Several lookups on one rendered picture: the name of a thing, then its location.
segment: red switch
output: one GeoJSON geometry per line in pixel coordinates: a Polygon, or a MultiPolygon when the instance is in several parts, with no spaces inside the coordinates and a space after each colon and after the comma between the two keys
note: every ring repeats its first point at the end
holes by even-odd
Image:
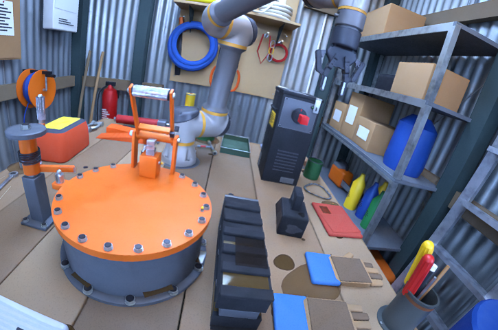
{"type": "Polygon", "coordinates": [[[307,126],[309,124],[309,117],[307,115],[298,115],[298,124],[307,126]]]}

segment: blue container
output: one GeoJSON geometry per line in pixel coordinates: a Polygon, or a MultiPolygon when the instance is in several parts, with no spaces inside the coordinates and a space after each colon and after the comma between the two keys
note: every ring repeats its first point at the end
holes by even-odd
{"type": "Polygon", "coordinates": [[[356,207],[355,215],[357,218],[362,220],[364,215],[366,214],[367,208],[370,207],[370,204],[373,198],[378,196],[378,182],[375,182],[373,186],[369,187],[362,196],[361,202],[359,206],[356,207]]]}
{"type": "MultiPolygon", "coordinates": [[[[399,120],[397,127],[395,128],[392,139],[389,141],[388,147],[384,152],[383,162],[386,166],[395,170],[403,151],[405,150],[406,143],[410,138],[411,130],[414,128],[416,123],[417,115],[409,115],[399,120]]],[[[417,142],[416,150],[411,156],[410,163],[406,168],[405,175],[408,177],[419,177],[422,170],[425,169],[430,152],[432,152],[432,147],[435,139],[438,136],[438,132],[432,124],[432,121],[427,120],[425,128],[422,130],[419,142],[417,142]]]]}
{"type": "Polygon", "coordinates": [[[498,300],[477,303],[451,330],[498,330],[498,300]]]}

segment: gray cup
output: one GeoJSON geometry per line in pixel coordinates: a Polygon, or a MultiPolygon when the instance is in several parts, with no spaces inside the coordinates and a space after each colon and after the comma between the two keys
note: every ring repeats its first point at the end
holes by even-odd
{"type": "Polygon", "coordinates": [[[437,306],[439,296],[433,289],[422,300],[411,292],[399,292],[388,306],[378,310],[377,319],[384,330],[413,330],[437,306]]]}

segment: hex nut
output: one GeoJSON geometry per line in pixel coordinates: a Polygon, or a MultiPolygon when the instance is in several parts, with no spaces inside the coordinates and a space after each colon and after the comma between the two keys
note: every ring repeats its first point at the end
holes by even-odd
{"type": "Polygon", "coordinates": [[[67,259],[64,259],[60,262],[60,268],[62,268],[62,270],[66,270],[67,268],[69,268],[69,260],[67,259]]]}
{"type": "Polygon", "coordinates": [[[82,293],[86,296],[90,296],[93,293],[93,285],[86,287],[85,285],[82,287],[82,293]]]}
{"type": "Polygon", "coordinates": [[[169,239],[164,239],[164,240],[163,240],[163,246],[164,246],[165,248],[167,248],[167,249],[168,249],[168,248],[170,248],[170,247],[172,246],[172,241],[171,241],[171,240],[169,240],[169,239]]]}
{"type": "Polygon", "coordinates": [[[113,250],[113,244],[111,242],[104,243],[104,251],[110,252],[113,250]]]}
{"type": "Polygon", "coordinates": [[[133,246],[133,251],[134,251],[135,253],[141,253],[141,252],[143,252],[143,251],[144,251],[144,247],[142,247],[142,244],[135,244],[135,245],[133,246]]]}
{"type": "Polygon", "coordinates": [[[168,294],[170,294],[172,297],[175,297],[179,294],[179,289],[175,285],[172,285],[172,286],[173,286],[173,289],[168,291],[168,294]]]}
{"type": "Polygon", "coordinates": [[[127,295],[125,298],[124,298],[124,303],[126,304],[126,306],[133,306],[135,305],[136,301],[135,301],[135,296],[134,295],[127,295]]]}
{"type": "Polygon", "coordinates": [[[86,236],[86,234],[80,234],[80,235],[78,235],[78,241],[80,243],[86,243],[87,242],[87,236],[86,236]]]}

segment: black coil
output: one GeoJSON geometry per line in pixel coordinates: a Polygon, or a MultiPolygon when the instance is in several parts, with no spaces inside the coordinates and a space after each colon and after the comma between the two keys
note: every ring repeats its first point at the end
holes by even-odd
{"type": "Polygon", "coordinates": [[[20,163],[22,165],[35,165],[35,164],[40,164],[40,161],[42,160],[42,155],[40,154],[40,147],[38,147],[38,150],[34,153],[20,153],[18,151],[18,159],[20,160],[20,163]]]}

